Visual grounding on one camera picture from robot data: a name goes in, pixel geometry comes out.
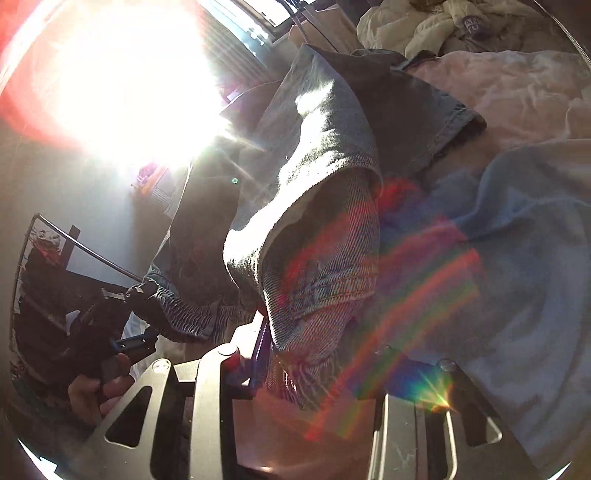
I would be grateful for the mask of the person's left hand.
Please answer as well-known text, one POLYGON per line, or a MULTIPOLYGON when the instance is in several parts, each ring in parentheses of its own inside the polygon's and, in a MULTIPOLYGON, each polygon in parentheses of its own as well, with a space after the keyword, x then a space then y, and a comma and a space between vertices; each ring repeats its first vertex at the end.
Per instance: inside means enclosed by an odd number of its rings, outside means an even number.
POLYGON ((119 353, 116 361, 119 376, 111 381, 102 384, 99 379, 78 375, 68 386, 71 411, 86 425, 99 425, 134 383, 130 359, 119 353))

